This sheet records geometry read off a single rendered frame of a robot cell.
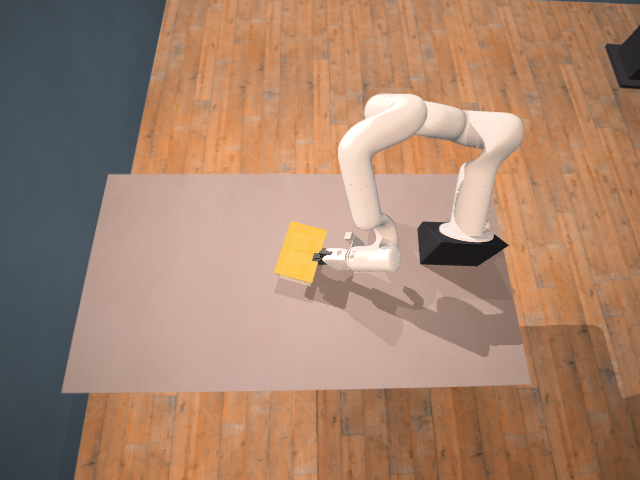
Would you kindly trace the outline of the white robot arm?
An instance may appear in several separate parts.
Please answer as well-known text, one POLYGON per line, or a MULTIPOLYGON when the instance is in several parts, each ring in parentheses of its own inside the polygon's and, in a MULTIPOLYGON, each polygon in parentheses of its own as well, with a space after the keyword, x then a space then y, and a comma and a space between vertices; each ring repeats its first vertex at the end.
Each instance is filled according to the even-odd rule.
POLYGON ((413 135, 456 139, 457 144, 483 149, 478 158, 461 166, 451 221, 440 225, 439 230, 468 242, 494 238, 486 220, 497 171, 523 139, 524 126, 519 117, 460 110, 412 94, 375 95, 367 102, 364 115, 365 120, 354 125, 338 147, 353 220, 359 229, 374 229, 376 234, 376 242, 364 246, 355 234, 346 232, 344 239, 351 244, 348 262, 353 271, 396 272, 400 267, 396 226, 381 212, 372 157, 413 135))

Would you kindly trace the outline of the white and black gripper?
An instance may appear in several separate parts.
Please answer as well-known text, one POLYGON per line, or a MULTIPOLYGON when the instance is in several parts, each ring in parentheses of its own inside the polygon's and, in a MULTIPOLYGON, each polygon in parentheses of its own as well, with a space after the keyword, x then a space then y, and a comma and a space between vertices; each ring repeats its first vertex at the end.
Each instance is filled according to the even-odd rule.
POLYGON ((350 252, 351 249, 327 248, 314 253, 312 261, 318 261, 318 265, 329 265, 335 270, 351 270, 348 262, 350 252))

